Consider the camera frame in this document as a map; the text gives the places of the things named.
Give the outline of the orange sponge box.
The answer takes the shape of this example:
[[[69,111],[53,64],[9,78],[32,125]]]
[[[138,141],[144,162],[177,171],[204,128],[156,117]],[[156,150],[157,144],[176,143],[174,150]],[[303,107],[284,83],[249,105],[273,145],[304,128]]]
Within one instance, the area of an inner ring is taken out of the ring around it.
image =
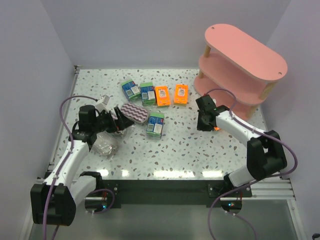
[[[155,96],[157,107],[169,107],[171,105],[169,89],[167,86],[156,86]]]
[[[189,87],[185,84],[176,84],[174,91],[173,103],[175,105],[185,106],[188,103]]]

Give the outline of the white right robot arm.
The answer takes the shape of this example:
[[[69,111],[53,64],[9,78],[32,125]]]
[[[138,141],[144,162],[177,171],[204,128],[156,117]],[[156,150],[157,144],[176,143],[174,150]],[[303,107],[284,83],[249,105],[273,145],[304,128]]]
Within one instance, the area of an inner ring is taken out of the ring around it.
[[[246,165],[223,177],[221,194],[253,181],[260,181],[287,167],[287,159],[279,134],[263,132],[238,118],[225,105],[216,106],[209,95],[196,99],[198,107],[197,130],[226,130],[246,147]]]

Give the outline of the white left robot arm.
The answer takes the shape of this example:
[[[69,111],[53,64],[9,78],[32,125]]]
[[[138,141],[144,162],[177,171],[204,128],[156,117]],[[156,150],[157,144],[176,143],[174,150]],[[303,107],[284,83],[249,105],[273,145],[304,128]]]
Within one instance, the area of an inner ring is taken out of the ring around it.
[[[102,176],[98,172],[83,172],[76,183],[73,183],[73,179],[99,133],[116,133],[134,125],[134,121],[127,118],[118,107],[114,111],[116,118],[110,111],[99,112],[93,105],[80,107],[79,120],[72,127],[63,159],[43,183],[34,184],[30,190],[35,224],[69,226],[82,199],[103,188]]]

